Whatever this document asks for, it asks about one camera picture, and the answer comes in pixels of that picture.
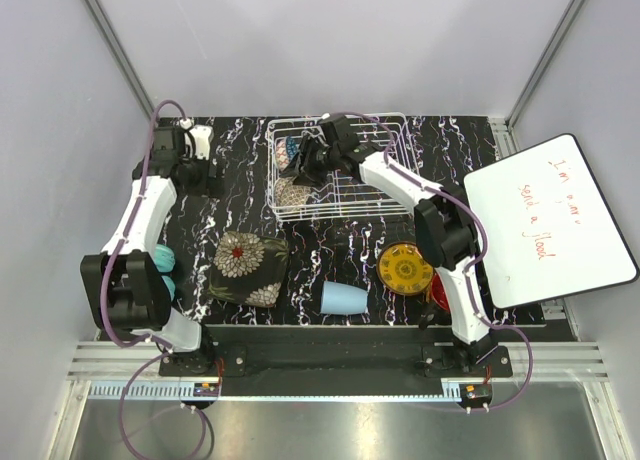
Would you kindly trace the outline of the beige patterned bowl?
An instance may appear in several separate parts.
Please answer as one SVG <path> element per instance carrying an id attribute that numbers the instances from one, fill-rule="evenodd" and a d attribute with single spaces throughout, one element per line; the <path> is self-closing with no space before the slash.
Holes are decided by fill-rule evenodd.
<path id="1" fill-rule="evenodd" d="M 293 178 L 280 178 L 275 184 L 276 206 L 283 213 L 293 213 L 304 206 L 311 195 L 311 188 L 295 185 Z"/>

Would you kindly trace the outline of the blue patterned bowl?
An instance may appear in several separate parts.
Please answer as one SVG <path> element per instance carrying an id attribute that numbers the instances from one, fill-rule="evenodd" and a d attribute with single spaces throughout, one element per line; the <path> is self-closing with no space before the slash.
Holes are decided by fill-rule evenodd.
<path id="1" fill-rule="evenodd" d="M 292 136 L 287 136 L 276 142 L 275 159 L 279 171 L 284 171 L 289 166 L 298 150 L 298 142 Z"/>

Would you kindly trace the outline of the black floral square plate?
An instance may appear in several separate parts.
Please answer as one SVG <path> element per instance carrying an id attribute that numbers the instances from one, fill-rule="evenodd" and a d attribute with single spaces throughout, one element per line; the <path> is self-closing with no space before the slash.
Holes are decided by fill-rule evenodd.
<path id="1" fill-rule="evenodd" d="M 288 263 L 285 239 L 226 231 L 212 260 L 207 293 L 222 302 L 271 308 L 285 283 Z"/>

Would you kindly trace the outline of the light blue plastic cup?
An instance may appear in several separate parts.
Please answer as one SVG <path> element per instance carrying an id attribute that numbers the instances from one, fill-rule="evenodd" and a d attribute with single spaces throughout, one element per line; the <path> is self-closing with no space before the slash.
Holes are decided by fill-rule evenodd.
<path id="1" fill-rule="evenodd" d="M 323 315 L 358 315 L 367 310 L 366 290 L 342 283 L 323 284 L 320 313 Z"/>

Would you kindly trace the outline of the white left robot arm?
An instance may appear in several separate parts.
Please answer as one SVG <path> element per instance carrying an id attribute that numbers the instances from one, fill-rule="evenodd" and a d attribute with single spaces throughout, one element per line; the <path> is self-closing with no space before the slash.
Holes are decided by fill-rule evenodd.
<path id="1" fill-rule="evenodd" d="M 221 173 L 213 137 L 212 127 L 190 119 L 155 128 L 147 157 L 132 172 L 131 195 L 116 231 L 99 253 L 84 256 L 80 264 L 98 328 L 128 332 L 181 353 L 181 364 L 196 376 L 214 368 L 216 352 L 202 343 L 201 327 L 173 307 L 175 285 L 169 275 L 175 256 L 158 239 L 179 195 L 217 194 Z"/>

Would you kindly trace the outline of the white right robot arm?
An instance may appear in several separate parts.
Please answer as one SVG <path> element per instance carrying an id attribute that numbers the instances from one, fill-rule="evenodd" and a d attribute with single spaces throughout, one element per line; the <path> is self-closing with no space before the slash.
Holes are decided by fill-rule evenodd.
<path id="1" fill-rule="evenodd" d="M 402 166 L 391 155 L 395 132 L 382 125 L 388 142 L 381 146 L 360 133 L 355 124 L 359 117 L 355 112 L 320 117 L 303 131 L 283 174 L 296 184 L 321 187 L 330 173 L 339 172 L 383 192 L 411 213 L 415 243 L 437 272 L 448 301 L 452 361 L 463 375 L 476 376 L 488 367 L 497 347 L 475 268 L 488 245 L 484 227 L 463 188 L 428 181 Z"/>

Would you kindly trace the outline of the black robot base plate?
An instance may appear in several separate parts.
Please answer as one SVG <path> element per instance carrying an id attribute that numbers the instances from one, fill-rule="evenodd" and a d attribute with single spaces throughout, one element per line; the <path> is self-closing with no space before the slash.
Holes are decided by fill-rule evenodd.
<path id="1" fill-rule="evenodd" d="M 222 380 L 225 397 L 422 397 L 441 395 L 443 379 L 511 379 L 516 355 L 551 345 L 535 328 L 526 345 L 512 331 L 492 331 L 479 357 L 455 343 L 448 328 L 374 326 L 208 327 L 193 352 L 169 353 L 141 342 L 121 349 L 98 342 L 106 361 L 159 356 L 159 374 L 193 378 L 197 390 Z"/>

